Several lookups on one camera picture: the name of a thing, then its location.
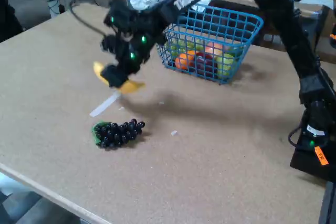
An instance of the bunch of grapes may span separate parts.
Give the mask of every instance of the bunch of grapes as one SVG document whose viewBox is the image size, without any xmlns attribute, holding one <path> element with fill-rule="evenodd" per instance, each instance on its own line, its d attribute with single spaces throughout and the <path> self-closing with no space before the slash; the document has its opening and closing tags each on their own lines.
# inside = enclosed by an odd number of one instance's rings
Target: bunch of grapes
<svg viewBox="0 0 336 224">
<path fill-rule="evenodd" d="M 144 122 L 131 122 L 117 125 L 116 123 L 99 123 L 93 128 L 96 136 L 96 145 L 101 148 L 118 148 L 135 140 L 137 135 L 142 133 L 145 127 Z"/>
</svg>

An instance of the green apple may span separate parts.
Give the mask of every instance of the green apple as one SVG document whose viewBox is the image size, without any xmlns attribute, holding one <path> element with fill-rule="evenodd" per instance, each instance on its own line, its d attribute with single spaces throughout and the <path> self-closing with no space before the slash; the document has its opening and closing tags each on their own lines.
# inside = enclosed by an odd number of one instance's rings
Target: green apple
<svg viewBox="0 0 336 224">
<path fill-rule="evenodd" d="M 216 57 L 217 62 L 217 76 L 219 79 L 229 75 L 229 70 L 234 64 L 234 56 L 230 54 L 224 54 L 223 57 Z"/>
</svg>

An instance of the wooden table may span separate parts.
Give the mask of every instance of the wooden table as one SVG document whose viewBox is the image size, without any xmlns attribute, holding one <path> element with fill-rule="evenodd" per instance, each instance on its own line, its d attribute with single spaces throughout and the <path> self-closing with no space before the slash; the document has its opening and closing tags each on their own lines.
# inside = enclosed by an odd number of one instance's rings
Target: wooden table
<svg viewBox="0 0 336 224">
<path fill-rule="evenodd" d="M 106 9 L 76 12 L 103 28 Z M 65 13 L 0 44 L 0 172 L 92 223 L 318 222 L 324 182 L 289 167 L 303 108 L 285 53 L 252 46 L 219 86 L 153 50 L 134 77 L 146 87 L 91 118 L 113 92 L 92 70 L 113 58 L 101 39 Z M 133 117 L 146 121 L 138 142 L 96 148 L 95 123 Z"/>
</svg>

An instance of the black robotic arm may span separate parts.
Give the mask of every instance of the black robotic arm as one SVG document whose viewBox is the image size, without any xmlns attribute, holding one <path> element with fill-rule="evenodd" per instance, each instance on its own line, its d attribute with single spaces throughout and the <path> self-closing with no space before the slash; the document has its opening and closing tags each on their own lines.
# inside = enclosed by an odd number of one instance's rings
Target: black robotic arm
<svg viewBox="0 0 336 224">
<path fill-rule="evenodd" d="M 164 0 L 138 11 L 130 9 L 120 0 L 113 0 L 104 23 L 115 30 L 115 35 L 104 37 L 101 44 L 102 49 L 115 54 L 118 61 L 116 66 L 109 65 L 101 72 L 109 86 L 119 88 L 130 74 L 137 73 L 140 65 L 149 59 L 153 46 L 165 43 L 163 31 L 166 27 L 176 22 L 179 14 L 198 1 L 200 0 Z M 314 153 L 316 147 L 326 150 L 333 144 L 331 135 L 336 129 L 336 94 L 333 83 L 321 69 L 320 60 L 311 49 L 299 23 L 299 14 L 294 11 L 293 1 L 255 2 L 279 31 L 300 80 L 299 98 L 306 110 L 296 129 L 301 130 L 298 143 L 295 144 L 290 139 L 294 132 L 289 135 L 289 141 L 296 147 L 296 151 L 312 156 L 320 167 L 317 172 L 315 168 L 306 169 L 301 164 L 295 168 L 336 181 L 336 173 L 332 172 L 333 164 L 322 166 Z"/>
</svg>

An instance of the orange label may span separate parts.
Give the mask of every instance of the orange label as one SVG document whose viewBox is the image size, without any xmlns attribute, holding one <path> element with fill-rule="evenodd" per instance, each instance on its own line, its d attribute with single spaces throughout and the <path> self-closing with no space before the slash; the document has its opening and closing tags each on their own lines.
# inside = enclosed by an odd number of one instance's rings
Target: orange label
<svg viewBox="0 0 336 224">
<path fill-rule="evenodd" d="M 315 153 L 316 153 L 317 157 L 319 158 L 321 165 L 328 165 L 328 161 L 327 161 L 323 151 L 321 150 L 321 148 L 319 146 L 315 147 Z"/>
</svg>

